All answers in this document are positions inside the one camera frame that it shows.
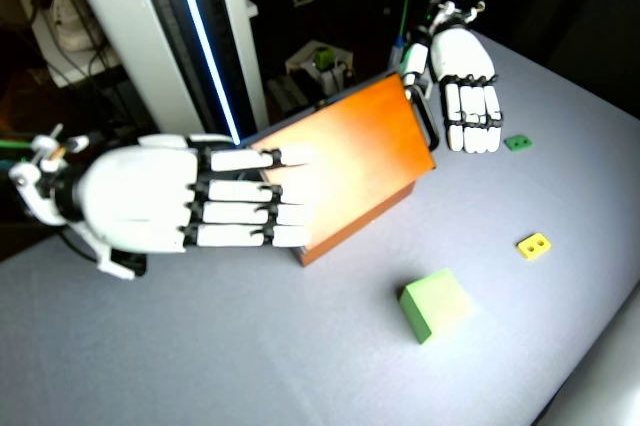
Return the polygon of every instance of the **white shoe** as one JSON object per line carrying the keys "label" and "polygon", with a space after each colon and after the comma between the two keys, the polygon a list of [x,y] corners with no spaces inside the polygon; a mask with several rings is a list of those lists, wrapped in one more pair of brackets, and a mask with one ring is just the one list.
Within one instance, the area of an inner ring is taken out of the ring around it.
{"label": "white shoe", "polygon": [[[82,24],[79,14],[82,15],[89,31]],[[104,39],[104,33],[89,8],[87,0],[53,0],[50,9],[51,19],[57,35],[60,47],[65,51],[75,52],[93,49],[94,44],[100,45]]]}

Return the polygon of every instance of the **yellow block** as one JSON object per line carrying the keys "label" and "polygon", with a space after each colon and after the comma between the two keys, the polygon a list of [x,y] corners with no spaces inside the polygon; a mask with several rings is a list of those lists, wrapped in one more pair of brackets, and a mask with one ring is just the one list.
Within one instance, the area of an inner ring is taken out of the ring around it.
{"label": "yellow block", "polygon": [[541,233],[536,233],[520,241],[517,247],[525,258],[535,259],[545,251],[551,249],[551,241]]}

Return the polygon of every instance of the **robotic arm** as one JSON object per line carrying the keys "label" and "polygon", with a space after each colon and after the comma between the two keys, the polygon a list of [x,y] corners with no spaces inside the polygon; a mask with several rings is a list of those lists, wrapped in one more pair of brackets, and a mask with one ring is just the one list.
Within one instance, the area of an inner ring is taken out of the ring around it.
{"label": "robotic arm", "polygon": [[146,253],[310,241],[302,195],[242,179],[304,164],[304,148],[254,151],[236,149],[226,136],[159,134],[109,151],[76,174],[64,156],[84,150],[90,138],[60,144],[59,131],[37,136],[32,162],[17,164],[9,177],[39,221],[68,224],[85,240],[100,271],[134,279],[146,271]]}
{"label": "robotic arm", "polygon": [[497,75],[488,53],[468,29],[484,8],[484,0],[430,0],[428,17],[433,19],[423,30],[424,41],[409,47],[400,67],[407,91],[420,87],[425,104],[431,95],[433,72],[440,85],[452,151],[484,153],[500,147]]}

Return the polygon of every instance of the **gray table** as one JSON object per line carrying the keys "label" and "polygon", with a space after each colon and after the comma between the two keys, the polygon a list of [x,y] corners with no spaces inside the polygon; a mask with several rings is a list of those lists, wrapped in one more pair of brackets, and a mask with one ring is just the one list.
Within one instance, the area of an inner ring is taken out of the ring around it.
{"label": "gray table", "polygon": [[[440,148],[307,269],[194,250],[127,283],[56,238],[1,264],[0,425],[529,424],[640,278],[640,122],[485,43],[505,136],[533,148]],[[529,263],[535,231],[553,249]],[[420,346],[396,291],[444,267],[479,311]]]}

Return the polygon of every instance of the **led light strip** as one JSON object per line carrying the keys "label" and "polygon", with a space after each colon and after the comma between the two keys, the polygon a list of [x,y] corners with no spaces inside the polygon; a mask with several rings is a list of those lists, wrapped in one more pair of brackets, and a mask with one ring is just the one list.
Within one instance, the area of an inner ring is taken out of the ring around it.
{"label": "led light strip", "polygon": [[233,121],[233,114],[231,114],[231,108],[229,107],[227,95],[225,94],[224,88],[222,87],[222,80],[220,79],[220,73],[218,73],[218,67],[216,66],[215,60],[213,59],[213,51],[211,51],[211,44],[209,43],[209,38],[207,37],[207,33],[204,30],[204,23],[202,22],[202,17],[200,16],[198,3],[196,0],[187,0],[187,4],[189,5],[191,19],[193,20],[193,24],[196,27],[196,32],[198,33],[200,46],[202,46],[202,50],[204,51],[204,57],[207,61],[207,66],[209,67],[209,73],[211,73],[211,79],[213,79],[213,84],[216,87],[216,91],[218,92],[218,98],[220,98],[220,104],[222,104],[222,111],[224,113],[225,119],[227,120],[231,138],[233,139],[233,142],[235,144],[239,144],[240,137],[238,136],[238,130],[236,129],[235,122]]}

